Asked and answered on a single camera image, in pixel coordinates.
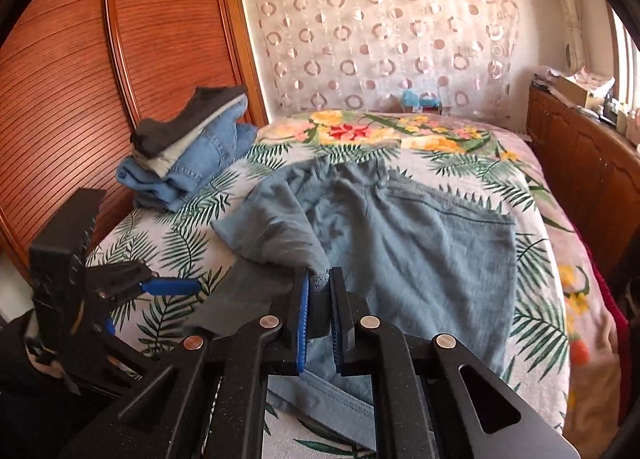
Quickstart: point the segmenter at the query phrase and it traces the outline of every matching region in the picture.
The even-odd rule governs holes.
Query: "silver screw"
[[[440,334],[436,338],[436,344],[443,349],[453,349],[456,346],[456,339],[450,334]]]
[[[263,316],[262,318],[260,318],[260,325],[262,327],[264,327],[265,329],[273,329],[279,323],[280,323],[280,321],[278,320],[278,317],[274,316],[272,314],[267,314],[267,315]]]
[[[187,338],[182,341],[182,346],[189,351],[200,349],[203,345],[204,340],[202,336],[198,336],[197,334],[194,334],[193,336],[187,336]]]
[[[366,329],[375,329],[380,327],[380,318],[373,315],[363,316],[360,319],[360,325],[362,325]]]

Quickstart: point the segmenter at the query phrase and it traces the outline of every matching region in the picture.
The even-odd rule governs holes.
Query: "floral bedsheet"
[[[614,325],[603,322],[608,312],[597,287],[590,287],[596,282],[584,247],[549,194],[537,160],[515,134],[481,124],[435,115],[323,111],[264,127],[250,153],[180,212],[134,210],[95,249],[92,264],[145,259],[161,275],[198,277],[202,285],[198,295],[142,296],[122,306],[112,314],[118,336],[148,355],[179,342],[185,317],[235,260],[210,220],[227,215],[282,165],[319,156],[334,162],[384,158],[417,181],[516,217],[518,301],[503,380],[558,431],[569,403],[567,435],[572,411],[579,413],[586,394],[570,389],[569,361],[572,384],[574,371],[586,363],[613,363]],[[615,385],[602,388],[617,399]],[[601,408],[612,411],[615,423],[617,405]],[[375,457],[292,415],[270,406],[266,411],[264,457]]]

